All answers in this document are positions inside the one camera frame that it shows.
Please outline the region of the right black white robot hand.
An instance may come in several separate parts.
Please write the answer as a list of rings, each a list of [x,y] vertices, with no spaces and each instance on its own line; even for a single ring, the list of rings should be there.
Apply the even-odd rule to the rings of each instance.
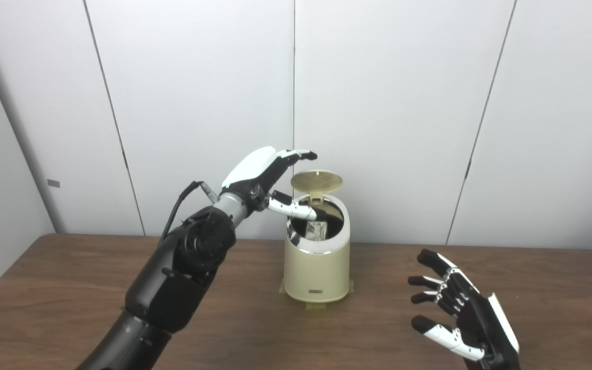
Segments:
[[[455,325],[417,314],[416,332],[460,356],[467,369],[520,369],[520,343],[496,297],[485,297],[463,270],[437,251],[423,248],[417,262],[437,278],[409,276],[408,284],[427,289],[411,296],[413,304],[430,302],[454,318]]]

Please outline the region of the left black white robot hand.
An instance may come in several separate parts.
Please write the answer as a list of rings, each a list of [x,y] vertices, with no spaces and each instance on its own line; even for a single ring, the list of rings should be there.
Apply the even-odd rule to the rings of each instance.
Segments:
[[[255,150],[228,174],[214,206],[230,216],[235,227],[254,212],[266,209],[291,218],[322,221],[324,211],[301,205],[291,196],[272,189],[296,162],[314,161],[317,157],[310,150],[277,151],[272,146]]]

